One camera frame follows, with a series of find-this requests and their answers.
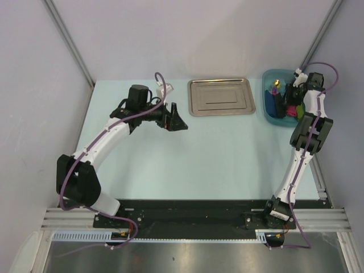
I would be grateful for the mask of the black paper napkin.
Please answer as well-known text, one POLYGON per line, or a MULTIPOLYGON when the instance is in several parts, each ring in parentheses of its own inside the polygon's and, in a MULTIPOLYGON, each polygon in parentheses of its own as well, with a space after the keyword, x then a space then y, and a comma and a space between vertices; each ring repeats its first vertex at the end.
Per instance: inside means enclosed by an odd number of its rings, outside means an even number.
POLYGON ((281 93, 278 93, 276 96, 274 96, 274 100, 275 100, 276 118, 284 118, 286 114, 284 114, 281 109, 281 101, 282 101, 281 93))

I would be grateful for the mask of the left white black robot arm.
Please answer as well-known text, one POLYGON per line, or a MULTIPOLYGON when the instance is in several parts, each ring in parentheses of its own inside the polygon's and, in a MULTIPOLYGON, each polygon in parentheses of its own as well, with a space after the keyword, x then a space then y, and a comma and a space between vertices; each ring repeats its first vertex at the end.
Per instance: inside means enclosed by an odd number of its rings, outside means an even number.
POLYGON ((142 122, 155 122, 167 131, 188 129, 181 119, 177 105, 168 106, 166 95, 173 91, 171 84, 158 84, 157 95, 144 85, 132 85, 128 97, 110 114, 103 130, 84 148, 73 155, 57 160, 56 192, 60 198, 87 206, 106 214, 106 221, 117 228, 126 220, 120 202, 104 193, 97 170, 120 141, 128 137, 142 122))

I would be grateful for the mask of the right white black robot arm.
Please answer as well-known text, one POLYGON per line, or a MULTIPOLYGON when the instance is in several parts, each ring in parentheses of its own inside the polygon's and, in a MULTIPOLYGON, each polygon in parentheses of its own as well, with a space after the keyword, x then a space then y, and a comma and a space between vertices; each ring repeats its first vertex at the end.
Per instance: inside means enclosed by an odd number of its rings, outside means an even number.
POLYGON ((281 228, 293 218, 296 192, 303 172, 318 153, 333 126, 325 108, 324 76, 312 72, 308 75, 297 69, 295 81, 286 85, 286 98, 293 104, 303 104, 303 116, 289 141, 292 154, 286 174, 262 214, 263 223, 270 229, 281 228))

